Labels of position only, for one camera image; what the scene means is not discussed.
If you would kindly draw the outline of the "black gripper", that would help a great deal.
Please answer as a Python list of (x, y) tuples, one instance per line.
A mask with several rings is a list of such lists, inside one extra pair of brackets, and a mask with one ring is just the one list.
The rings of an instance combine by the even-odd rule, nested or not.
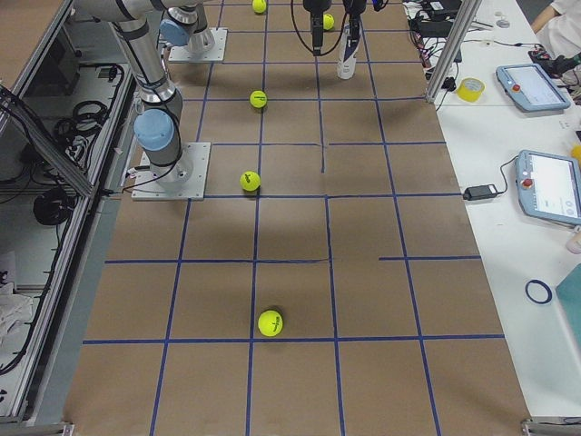
[(344, 11), (348, 14), (349, 31), (347, 46), (349, 48), (356, 48), (359, 45), (360, 39), (360, 14), (363, 14), (368, 7), (372, 8), (375, 12), (379, 12), (386, 7), (386, 2), (380, 0), (303, 0), (302, 7), (310, 13), (310, 32), (313, 55), (321, 55), (324, 35), (323, 15), (333, 5), (342, 5)]

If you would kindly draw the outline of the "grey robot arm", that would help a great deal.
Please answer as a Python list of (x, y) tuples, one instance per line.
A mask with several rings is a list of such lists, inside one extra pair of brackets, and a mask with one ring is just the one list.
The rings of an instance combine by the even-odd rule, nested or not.
[[(335, 45), (323, 52), (325, 32), (324, 14), (330, 9), (331, 1), (303, 1), (303, 8), (310, 14), (311, 45), (307, 45), (296, 26), (293, 2), (290, 2), (290, 15), (295, 34), (302, 45), (313, 56), (324, 56), (340, 46), (340, 60), (355, 57), (361, 38), (361, 15), (365, 12), (366, 1), (343, 1), (344, 16), (340, 37)], [(191, 53), (201, 53), (213, 47), (211, 29), (208, 27), (202, 3), (167, 10), (168, 17), (160, 23), (160, 31), (172, 46), (187, 47)]]
[(115, 32), (123, 55), (138, 85), (143, 113), (153, 119), (147, 127), (156, 128), (168, 122), (170, 132), (165, 142), (177, 140), (180, 133), (182, 96), (163, 66), (157, 43), (150, 35), (146, 17), (153, 10), (164, 11), (170, 25), (175, 25), (184, 38), (175, 45), (200, 42), (211, 35), (203, 1), (79, 1), (77, 3), (94, 18), (107, 22)]

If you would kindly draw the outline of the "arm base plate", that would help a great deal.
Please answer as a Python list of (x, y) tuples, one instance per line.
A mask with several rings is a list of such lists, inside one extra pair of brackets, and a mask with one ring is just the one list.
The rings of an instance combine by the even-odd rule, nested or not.
[(148, 169), (136, 175), (136, 188), (132, 189), (135, 201), (177, 201), (204, 198), (211, 144), (183, 143), (182, 156), (174, 167), (166, 169), (151, 166), (146, 152), (142, 152), (140, 165)]
[(228, 29), (209, 27), (192, 34), (185, 44), (172, 42), (169, 62), (178, 64), (222, 62), (225, 56)]

